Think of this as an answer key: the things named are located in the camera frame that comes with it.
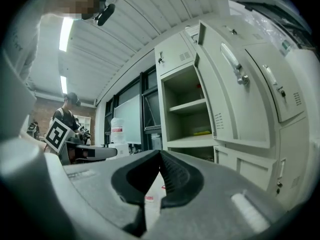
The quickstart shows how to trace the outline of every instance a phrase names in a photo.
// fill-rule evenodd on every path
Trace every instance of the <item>locker handle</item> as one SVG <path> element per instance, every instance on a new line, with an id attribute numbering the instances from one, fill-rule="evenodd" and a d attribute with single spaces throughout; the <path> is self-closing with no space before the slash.
<path id="1" fill-rule="evenodd" d="M 163 52 L 161 51 L 161 52 L 159 52 L 159 59 L 158 59 L 158 62 L 159 62 L 159 64 L 162 62 L 164 62 L 164 60 L 163 60 L 163 58 L 162 58 L 162 55 L 163 55 Z"/>
<path id="2" fill-rule="evenodd" d="M 275 75 L 272 73 L 270 67 L 268 65 L 262 65 L 263 68 L 265 69 L 265 71 L 267 72 L 268 74 L 268 77 L 272 83 L 273 86 L 276 86 L 278 83 L 277 83 L 277 80 L 275 78 Z"/>
<path id="3" fill-rule="evenodd" d="M 236 76 L 237 83 L 239 85 L 246 86 L 250 81 L 249 77 L 243 72 L 242 66 L 237 60 L 236 56 L 232 53 L 232 51 L 224 44 L 221 43 L 220 50 L 226 61 L 233 68 L 233 72 Z"/>
<path id="4" fill-rule="evenodd" d="M 281 159 L 280 162 L 281 162 L 281 171 L 280 171 L 280 175 L 279 175 L 278 179 L 282 178 L 284 175 L 286 159 L 285 158 Z"/>

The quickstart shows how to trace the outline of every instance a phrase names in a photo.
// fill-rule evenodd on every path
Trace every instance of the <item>open shelf compartment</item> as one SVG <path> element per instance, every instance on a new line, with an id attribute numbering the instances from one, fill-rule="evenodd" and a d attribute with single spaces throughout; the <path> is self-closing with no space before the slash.
<path id="1" fill-rule="evenodd" d="M 189 66 L 163 80 L 168 148 L 213 146 L 211 123 L 200 80 Z M 202 132 L 209 134 L 195 135 Z"/>

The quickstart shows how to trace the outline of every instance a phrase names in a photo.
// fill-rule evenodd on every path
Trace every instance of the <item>brick wall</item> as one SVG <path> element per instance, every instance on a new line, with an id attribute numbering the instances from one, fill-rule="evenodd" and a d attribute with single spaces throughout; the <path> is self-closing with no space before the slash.
<path id="1" fill-rule="evenodd" d="M 58 108 L 63 106 L 63 102 L 55 101 L 46 98 L 36 98 L 31 117 L 38 122 L 40 129 L 40 136 L 43 136 L 48 128 L 51 117 Z M 95 124 L 96 124 L 96 109 L 86 106 L 74 106 L 71 110 L 74 115 L 90 117 L 90 134 L 91 134 L 91 145 L 95 144 Z"/>

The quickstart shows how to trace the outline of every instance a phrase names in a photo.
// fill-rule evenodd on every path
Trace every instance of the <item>person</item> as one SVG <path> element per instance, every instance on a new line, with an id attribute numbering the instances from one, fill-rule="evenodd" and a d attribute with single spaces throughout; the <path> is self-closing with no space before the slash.
<path id="1" fill-rule="evenodd" d="M 40 22 L 45 15 L 90 20 L 106 0 L 29 0 L 13 19 L 1 47 L 1 56 L 25 82 L 37 56 Z"/>
<path id="2" fill-rule="evenodd" d="M 78 118 L 75 119 L 75 123 L 76 123 L 76 125 L 78 126 L 78 129 L 79 129 L 79 127 L 81 126 L 81 123 L 79 123 L 79 119 Z"/>
<path id="3" fill-rule="evenodd" d="M 65 124 L 67 127 L 72 129 L 76 134 L 81 134 L 81 131 L 78 130 L 78 125 L 75 119 L 75 116 L 72 114 L 71 109 L 75 106 L 80 106 L 80 101 L 78 96 L 74 92 L 69 92 L 64 96 L 64 104 L 62 107 L 57 109 L 53 115 L 53 120 L 58 119 L 60 122 Z"/>

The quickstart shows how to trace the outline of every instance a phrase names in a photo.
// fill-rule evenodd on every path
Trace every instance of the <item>white container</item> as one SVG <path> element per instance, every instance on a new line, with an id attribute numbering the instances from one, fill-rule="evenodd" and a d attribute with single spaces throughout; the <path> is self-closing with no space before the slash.
<path id="1" fill-rule="evenodd" d="M 109 144 L 108 147 L 109 148 L 114 148 L 114 149 L 117 150 L 117 155 L 114 156 L 114 157 L 111 157 L 113 159 L 130 156 L 130 154 L 129 154 L 129 144 L 114 143 L 114 144 Z"/>
<path id="2" fill-rule="evenodd" d="M 122 118 L 112 118 L 111 120 L 111 142 L 126 143 L 124 129 L 124 120 Z"/>

